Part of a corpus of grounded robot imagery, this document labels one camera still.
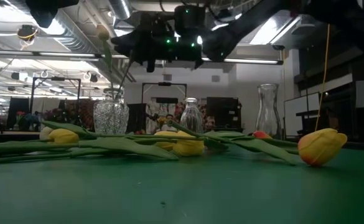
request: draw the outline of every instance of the textured glass vase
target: textured glass vase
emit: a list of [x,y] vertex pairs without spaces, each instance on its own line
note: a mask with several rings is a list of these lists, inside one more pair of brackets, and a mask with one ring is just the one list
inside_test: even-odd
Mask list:
[[98,134],[125,134],[129,119],[129,108],[124,103],[123,90],[104,89],[106,98],[96,102],[93,110],[95,131]]
[[203,133],[203,120],[201,112],[197,108],[197,99],[187,98],[185,102],[186,109],[184,109],[180,119],[180,125],[195,133]]
[[263,84],[258,86],[259,113],[256,131],[263,131],[274,139],[281,139],[280,117],[277,111],[277,92],[279,85]]

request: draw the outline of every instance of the glass bottle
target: glass bottle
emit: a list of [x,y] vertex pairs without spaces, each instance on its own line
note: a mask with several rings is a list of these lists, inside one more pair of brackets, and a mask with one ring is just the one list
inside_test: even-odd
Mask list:
[[186,109],[184,109],[182,118],[180,119],[180,125],[195,133],[203,133],[202,115],[197,108],[197,99],[187,98],[185,102]]
[[124,102],[124,91],[119,90],[119,86],[103,91],[106,94],[105,100],[96,102],[93,109],[96,133],[125,134],[129,108]]
[[277,111],[278,84],[258,86],[259,113],[256,119],[256,131],[263,131],[274,139],[281,139],[281,123]]

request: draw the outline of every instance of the ceiling duct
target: ceiling duct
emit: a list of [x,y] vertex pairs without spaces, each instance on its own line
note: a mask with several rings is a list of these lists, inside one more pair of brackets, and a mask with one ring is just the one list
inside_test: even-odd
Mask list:
[[[11,4],[12,7],[15,7],[24,14],[31,16],[30,9],[28,8],[25,0],[7,0],[7,2]],[[58,10],[55,20],[65,29],[62,35],[67,36],[67,38],[55,38],[57,42],[62,44],[73,53],[99,53],[99,50],[95,47],[95,45],[90,42],[86,35],[79,29],[77,25],[75,25],[72,19],[63,10]],[[107,78],[109,78],[109,75],[111,75],[108,73],[107,65],[102,60],[88,63],[98,68],[102,74],[107,76]],[[119,71],[115,70],[115,72],[118,78],[121,77],[121,73]]]
[[125,20],[131,17],[133,8],[128,0],[108,0],[110,9],[117,20]]

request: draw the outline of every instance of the glass vase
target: glass vase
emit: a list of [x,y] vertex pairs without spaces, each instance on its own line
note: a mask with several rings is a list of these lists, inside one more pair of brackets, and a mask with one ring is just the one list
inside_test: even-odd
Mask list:
[[93,109],[95,131],[98,134],[125,134],[129,108],[119,87],[104,89],[106,98],[96,102]]
[[278,88],[277,84],[258,86],[259,113],[255,130],[263,131],[274,139],[282,139],[280,117],[277,111]]
[[195,133],[203,133],[203,120],[201,112],[197,108],[197,99],[187,98],[185,102],[186,109],[184,109],[182,118],[180,119],[180,125]]

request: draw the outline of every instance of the clear glass vase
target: clear glass vase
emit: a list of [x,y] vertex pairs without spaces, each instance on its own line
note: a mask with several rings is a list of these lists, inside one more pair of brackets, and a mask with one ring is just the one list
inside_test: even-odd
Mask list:
[[180,119],[180,125],[195,133],[203,133],[203,120],[201,112],[197,108],[197,99],[187,98],[185,102],[186,109],[184,109]]
[[259,113],[255,130],[263,131],[274,139],[282,139],[280,117],[277,111],[278,88],[277,84],[258,86]]
[[106,88],[106,98],[96,102],[93,109],[95,131],[98,134],[125,134],[129,119],[129,108],[124,102],[123,90]]

